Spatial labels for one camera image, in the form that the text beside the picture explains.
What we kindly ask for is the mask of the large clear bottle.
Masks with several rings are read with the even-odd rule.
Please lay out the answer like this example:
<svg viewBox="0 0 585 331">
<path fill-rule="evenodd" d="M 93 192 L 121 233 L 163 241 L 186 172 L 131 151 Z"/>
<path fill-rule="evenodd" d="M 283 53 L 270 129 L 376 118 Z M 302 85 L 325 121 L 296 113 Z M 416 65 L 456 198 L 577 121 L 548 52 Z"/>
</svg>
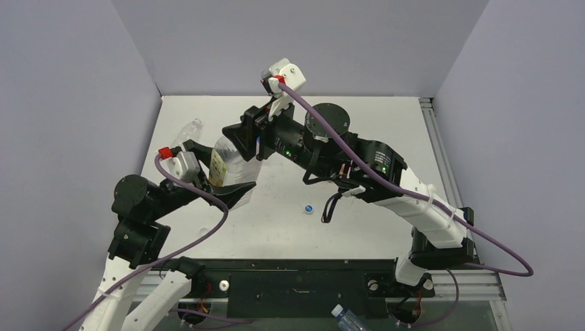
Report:
<svg viewBox="0 0 585 331">
<path fill-rule="evenodd" d="M 262 164 L 256 157 L 245 161 L 233 143 L 222 136 L 212 149 L 208 178 L 212 185 L 218 187 L 255 182 Z"/>
</svg>

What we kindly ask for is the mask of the clear bottle blue-white cap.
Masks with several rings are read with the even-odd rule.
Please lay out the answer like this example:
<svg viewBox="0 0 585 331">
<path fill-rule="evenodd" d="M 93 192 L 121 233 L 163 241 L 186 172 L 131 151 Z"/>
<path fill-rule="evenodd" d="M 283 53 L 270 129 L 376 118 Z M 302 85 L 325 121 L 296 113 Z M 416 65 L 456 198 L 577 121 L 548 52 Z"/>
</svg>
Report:
<svg viewBox="0 0 585 331">
<path fill-rule="evenodd" d="M 198 140 L 201 138 L 202 129 L 202 121 L 198 118 L 193 119 L 180 130 L 179 134 L 173 141 L 173 145 L 177 146 L 187 140 L 198 142 Z"/>
</svg>

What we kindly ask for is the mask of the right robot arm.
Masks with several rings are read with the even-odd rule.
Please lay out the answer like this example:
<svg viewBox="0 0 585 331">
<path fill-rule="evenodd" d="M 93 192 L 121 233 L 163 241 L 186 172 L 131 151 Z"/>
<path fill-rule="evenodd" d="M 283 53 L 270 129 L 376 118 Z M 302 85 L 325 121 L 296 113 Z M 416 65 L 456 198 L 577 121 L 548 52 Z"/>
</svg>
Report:
<svg viewBox="0 0 585 331">
<path fill-rule="evenodd" d="M 276 153 L 304 170 L 306 185 L 334 183 L 338 191 L 326 202 L 323 223 L 330 223 L 342 197 L 355 197 L 387 208 L 411 224 L 411 248 L 398 258 L 389 276 L 390 288 L 397 294 L 409 293 L 428 270 L 473 261 L 470 209 L 448 207 L 390 146 L 351 132 L 350 117 L 341 106 L 319 103 L 301 123 L 294 120 L 294 111 L 288 106 L 269 119 L 267 109 L 253 106 L 239 123 L 222 132 L 246 161 L 263 161 Z"/>
</svg>

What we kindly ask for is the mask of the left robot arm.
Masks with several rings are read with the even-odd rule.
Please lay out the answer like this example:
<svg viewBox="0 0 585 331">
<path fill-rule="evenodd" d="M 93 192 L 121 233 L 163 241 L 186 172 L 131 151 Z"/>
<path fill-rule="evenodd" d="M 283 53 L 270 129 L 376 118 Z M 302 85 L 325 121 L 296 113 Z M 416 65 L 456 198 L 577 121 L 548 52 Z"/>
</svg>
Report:
<svg viewBox="0 0 585 331">
<path fill-rule="evenodd" d="M 66 330 L 74 325 L 80 330 L 152 330 L 178 300 L 205 290 L 204 265 L 183 253 L 216 233 L 229 210 L 256 186 L 254 181 L 212 185 L 201 170 L 211 156 L 212 148 L 189 139 L 156 153 L 155 167 L 165 178 L 161 183 L 138 174 L 117 183 L 112 211 L 118 224 L 103 276 L 92 303 Z M 198 239 L 160 257 L 170 226 L 159 220 L 196 199 L 221 210 L 222 218 Z"/>
</svg>

